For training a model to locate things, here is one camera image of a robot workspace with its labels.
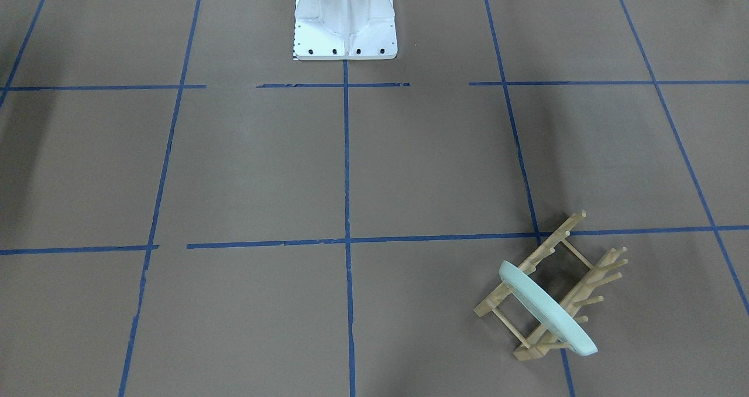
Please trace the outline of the pale green plate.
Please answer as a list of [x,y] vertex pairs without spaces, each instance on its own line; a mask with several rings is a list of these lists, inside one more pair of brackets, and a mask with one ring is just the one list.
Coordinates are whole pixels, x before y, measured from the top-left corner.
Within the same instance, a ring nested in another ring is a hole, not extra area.
[[509,292],[538,320],[541,327],[557,338],[559,344],[579,356],[597,352],[596,344],[578,322],[521,269],[503,261],[499,275]]

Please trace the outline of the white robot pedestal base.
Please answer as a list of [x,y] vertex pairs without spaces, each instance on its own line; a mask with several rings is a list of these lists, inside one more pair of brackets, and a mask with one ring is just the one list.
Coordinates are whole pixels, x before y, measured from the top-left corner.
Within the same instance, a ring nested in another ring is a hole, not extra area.
[[395,59],[393,0],[295,0],[293,58]]

